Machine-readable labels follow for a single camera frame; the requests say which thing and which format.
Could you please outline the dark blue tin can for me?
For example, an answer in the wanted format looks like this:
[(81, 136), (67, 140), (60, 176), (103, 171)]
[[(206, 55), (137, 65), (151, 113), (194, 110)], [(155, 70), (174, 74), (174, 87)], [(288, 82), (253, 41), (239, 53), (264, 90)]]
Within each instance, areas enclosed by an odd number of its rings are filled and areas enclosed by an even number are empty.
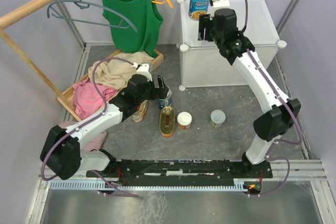
[(159, 109), (163, 109), (165, 106), (171, 106), (172, 105), (172, 91), (169, 88), (167, 97), (165, 99), (157, 99), (156, 105)]

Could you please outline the blue soup can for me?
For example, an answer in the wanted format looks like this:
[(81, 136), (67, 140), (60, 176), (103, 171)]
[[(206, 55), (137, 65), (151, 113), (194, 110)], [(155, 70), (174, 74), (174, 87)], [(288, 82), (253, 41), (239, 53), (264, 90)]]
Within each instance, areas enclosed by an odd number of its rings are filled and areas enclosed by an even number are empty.
[(188, 15), (193, 20), (199, 20), (199, 16), (207, 14), (209, 0), (190, 0)]

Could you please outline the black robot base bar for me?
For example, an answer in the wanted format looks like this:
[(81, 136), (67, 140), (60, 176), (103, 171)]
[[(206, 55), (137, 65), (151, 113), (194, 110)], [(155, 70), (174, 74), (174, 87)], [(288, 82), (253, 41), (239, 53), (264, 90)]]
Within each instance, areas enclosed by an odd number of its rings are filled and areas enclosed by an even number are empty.
[(232, 186), (234, 179), (273, 178), (268, 161), (252, 165), (244, 155), (241, 161), (220, 160), (116, 160), (101, 171), (104, 178), (116, 178), (123, 186)]

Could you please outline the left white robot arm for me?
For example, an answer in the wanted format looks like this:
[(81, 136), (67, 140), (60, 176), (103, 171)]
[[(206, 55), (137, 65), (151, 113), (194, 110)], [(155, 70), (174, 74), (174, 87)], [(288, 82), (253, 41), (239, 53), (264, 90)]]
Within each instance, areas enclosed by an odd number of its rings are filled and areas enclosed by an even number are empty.
[(105, 177), (112, 176), (116, 171), (115, 158), (104, 150), (91, 152), (83, 147), (101, 132), (132, 116), (143, 101), (165, 99), (168, 87), (162, 76), (158, 76), (158, 84), (155, 87), (146, 76), (135, 74), (106, 108), (70, 127), (56, 125), (50, 129), (40, 155), (43, 180), (48, 179), (44, 174), (46, 167), (62, 180), (89, 170), (99, 171)]

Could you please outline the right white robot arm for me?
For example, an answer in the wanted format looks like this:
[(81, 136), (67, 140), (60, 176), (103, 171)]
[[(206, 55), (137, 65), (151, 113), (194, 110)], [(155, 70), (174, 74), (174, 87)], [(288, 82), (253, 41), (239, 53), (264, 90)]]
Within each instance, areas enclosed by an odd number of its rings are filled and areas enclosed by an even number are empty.
[(256, 96), (262, 115), (253, 122), (256, 136), (244, 154), (241, 172), (246, 177), (254, 177), (260, 171), (260, 163), (266, 161), (269, 152), (290, 128), (296, 127), (299, 145), (303, 135), (297, 116), (301, 109), (298, 99), (289, 98), (273, 81), (261, 63), (255, 46), (237, 27), (237, 15), (233, 9), (221, 8), (213, 15), (199, 17), (200, 40), (213, 41), (219, 53), (247, 81)]

